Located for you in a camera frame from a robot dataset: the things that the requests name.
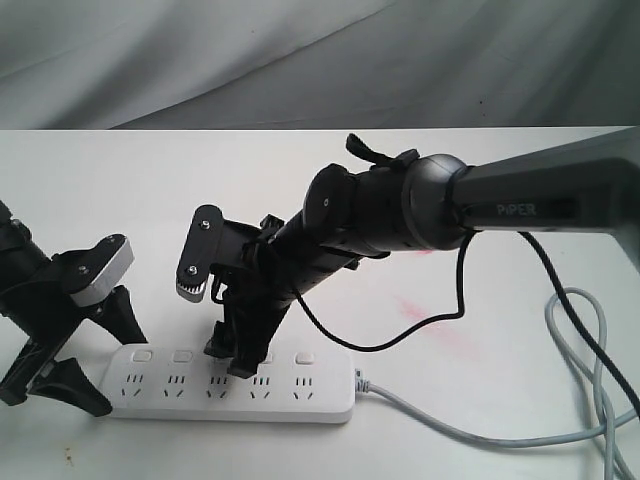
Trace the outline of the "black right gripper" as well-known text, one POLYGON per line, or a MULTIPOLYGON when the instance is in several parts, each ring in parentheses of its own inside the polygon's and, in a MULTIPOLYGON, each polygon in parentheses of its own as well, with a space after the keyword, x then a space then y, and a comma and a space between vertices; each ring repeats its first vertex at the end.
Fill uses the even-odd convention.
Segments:
POLYGON ((299 226, 298 214, 289 221, 269 215, 258 227, 224 218, 212 264, 212 300, 223 307, 223 319, 215 323, 203 353, 232 358, 232 376, 257 373, 288 309, 277 260, 266 244, 299 226))

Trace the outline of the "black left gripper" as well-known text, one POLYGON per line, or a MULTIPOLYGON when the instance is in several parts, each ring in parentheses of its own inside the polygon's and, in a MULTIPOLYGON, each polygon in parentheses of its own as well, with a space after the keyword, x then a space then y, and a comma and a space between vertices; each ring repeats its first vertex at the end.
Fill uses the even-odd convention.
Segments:
POLYGON ((122 345, 148 342, 125 286, 116 286, 103 302, 88 307, 76 305, 65 290, 65 282, 77 276, 81 257, 94 247, 47 257, 29 237, 1 239, 1 314, 27 335, 1 380, 1 401, 5 404, 19 405, 36 395, 93 417, 112 412, 111 403, 91 383, 76 358, 56 359, 85 320, 102 327, 122 345))

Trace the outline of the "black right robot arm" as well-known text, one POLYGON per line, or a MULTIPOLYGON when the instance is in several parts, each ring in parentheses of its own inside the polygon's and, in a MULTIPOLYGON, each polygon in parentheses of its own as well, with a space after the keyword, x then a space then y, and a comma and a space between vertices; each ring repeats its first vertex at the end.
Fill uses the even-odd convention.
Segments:
POLYGON ((629 128, 480 166, 409 150, 388 157, 350 136, 370 162, 317 173, 289 220, 219 219, 213 299, 224 314, 205 351, 233 375, 256 373, 299 294, 365 258, 457 250, 486 230, 605 233, 639 260, 639 131, 629 128))

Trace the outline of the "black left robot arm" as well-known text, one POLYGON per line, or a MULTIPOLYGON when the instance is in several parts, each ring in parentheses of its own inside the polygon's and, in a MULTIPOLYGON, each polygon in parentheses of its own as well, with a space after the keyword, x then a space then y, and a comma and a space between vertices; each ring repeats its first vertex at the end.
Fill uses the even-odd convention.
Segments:
POLYGON ((1 314, 27 341, 1 381, 9 406, 31 395, 77 407, 94 417, 111 413, 109 400, 74 358, 56 356, 90 320, 120 344, 144 344, 129 290, 121 279, 133 263, 129 239, 110 234, 89 249, 47 256, 29 228, 1 208, 1 314))

